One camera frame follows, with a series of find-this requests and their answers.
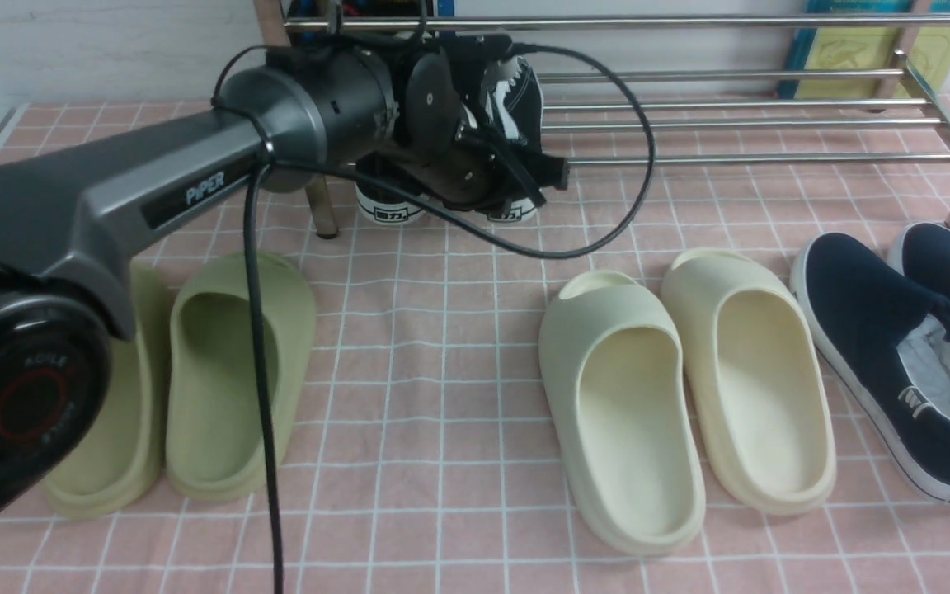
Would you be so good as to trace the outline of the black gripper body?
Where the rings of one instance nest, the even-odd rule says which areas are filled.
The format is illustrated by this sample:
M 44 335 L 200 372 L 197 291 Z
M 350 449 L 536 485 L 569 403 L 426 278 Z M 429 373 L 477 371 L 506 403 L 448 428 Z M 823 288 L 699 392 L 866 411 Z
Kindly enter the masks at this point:
M 384 157 L 445 206 L 472 207 L 475 158 L 463 149 L 463 135 L 501 133 L 490 118 L 489 94 L 501 79 L 501 63 L 513 57 L 508 37 L 429 34 L 407 57 L 411 70 L 401 79 L 403 118 L 396 146 Z

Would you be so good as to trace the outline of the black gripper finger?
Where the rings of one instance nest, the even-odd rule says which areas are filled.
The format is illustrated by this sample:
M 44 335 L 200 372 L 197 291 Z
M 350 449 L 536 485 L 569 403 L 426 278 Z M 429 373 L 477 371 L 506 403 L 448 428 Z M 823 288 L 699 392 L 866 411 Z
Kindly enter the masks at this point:
M 547 188 L 568 188 L 570 164 L 538 148 L 508 140 L 497 132 L 467 132 L 463 149 L 475 158 L 476 188 L 472 207 L 506 207 L 527 200 L 532 206 L 546 203 Z

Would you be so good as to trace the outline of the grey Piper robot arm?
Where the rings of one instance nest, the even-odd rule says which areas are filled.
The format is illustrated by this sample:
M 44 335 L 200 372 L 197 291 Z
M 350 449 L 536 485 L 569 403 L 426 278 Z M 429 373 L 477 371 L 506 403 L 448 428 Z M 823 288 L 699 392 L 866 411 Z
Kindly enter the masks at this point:
M 506 35 L 320 36 L 268 46 L 192 116 L 0 165 L 0 512 L 86 435 L 110 339 L 137 328 L 129 261 L 230 193 L 297 191 L 376 153 L 438 200 L 502 214 L 565 189 L 569 162 L 506 139 Z

